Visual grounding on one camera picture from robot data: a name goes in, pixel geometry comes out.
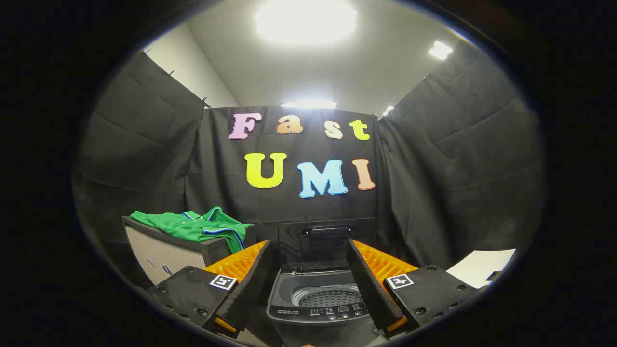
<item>green polo shirt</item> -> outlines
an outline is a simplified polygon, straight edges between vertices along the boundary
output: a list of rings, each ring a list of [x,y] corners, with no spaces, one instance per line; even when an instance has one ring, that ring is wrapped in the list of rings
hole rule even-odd
[[[222,237],[232,253],[244,249],[246,228],[251,226],[251,224],[240,223],[224,214],[218,206],[204,215],[193,211],[163,214],[145,214],[135,211],[130,217],[182,240],[203,242]]]

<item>letter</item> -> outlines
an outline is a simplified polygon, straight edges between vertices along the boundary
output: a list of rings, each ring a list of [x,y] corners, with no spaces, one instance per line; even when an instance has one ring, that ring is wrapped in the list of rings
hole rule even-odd
[[[244,156],[246,180],[255,188],[274,188],[283,181],[283,161],[287,158],[287,154],[272,153],[270,155],[270,159],[274,162],[274,174],[270,178],[262,177],[262,160],[265,157],[262,153],[249,153]]]
[[[371,174],[368,172],[368,160],[367,159],[354,159],[351,163],[358,171],[358,184],[359,190],[371,190],[375,188],[375,182],[371,180]]]
[[[366,124],[362,124],[361,120],[355,120],[349,124],[350,127],[354,128],[354,135],[358,138],[358,140],[366,141],[371,138],[369,134],[365,134],[364,130],[368,128]]]
[[[259,113],[236,113],[233,117],[236,120],[233,124],[233,130],[229,135],[230,140],[243,140],[249,137],[249,134],[245,133],[244,129],[252,132],[255,128],[255,121],[262,119],[262,115]]]
[[[298,164],[298,170],[302,173],[302,191],[300,192],[301,198],[312,198],[315,196],[315,191],[311,188],[311,183],[317,189],[320,195],[326,192],[326,186],[330,183],[328,188],[328,194],[337,195],[345,194],[347,187],[343,183],[343,176],[341,173],[342,161],[339,159],[332,159],[326,163],[326,167],[323,169],[323,173],[315,167],[315,164],[311,162],[301,162]]]
[[[279,134],[300,133],[304,128],[300,125],[300,117],[296,115],[286,115],[278,119],[280,123],[276,127],[276,132]]]
[[[329,138],[343,138],[343,133],[339,130],[341,126],[337,122],[327,120],[323,122],[323,127],[326,128],[323,132]]]

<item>washing machine drum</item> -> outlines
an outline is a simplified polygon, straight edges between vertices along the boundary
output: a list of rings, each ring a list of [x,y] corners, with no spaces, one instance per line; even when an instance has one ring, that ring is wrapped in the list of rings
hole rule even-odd
[[[365,346],[378,337],[349,270],[281,269],[267,312],[287,347]]]

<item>black curtain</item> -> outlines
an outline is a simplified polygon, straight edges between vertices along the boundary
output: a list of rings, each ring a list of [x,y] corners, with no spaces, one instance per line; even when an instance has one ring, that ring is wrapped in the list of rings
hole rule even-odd
[[[459,43],[377,128],[391,238],[417,265],[531,242],[546,195],[539,124],[487,55]]]

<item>blue stripe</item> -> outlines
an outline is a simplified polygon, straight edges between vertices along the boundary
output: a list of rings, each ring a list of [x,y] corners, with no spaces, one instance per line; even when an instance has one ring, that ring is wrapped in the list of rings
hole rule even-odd
[[[216,211],[221,211],[220,207],[215,208],[215,209],[212,211],[212,213],[210,213],[210,215],[208,216],[208,221],[210,221],[210,220],[212,219],[212,216],[214,215],[214,212],[216,212]]]
[[[210,232],[208,230],[204,230],[204,234],[209,234],[209,235],[218,235],[222,232],[233,232],[234,235],[236,235],[236,238],[238,239],[238,242],[240,242],[240,246],[242,246],[242,249],[244,249],[244,243],[242,242],[242,239],[240,238],[240,235],[238,235],[238,233],[236,233],[235,230],[233,229],[221,229],[221,230],[217,230],[215,232]]]

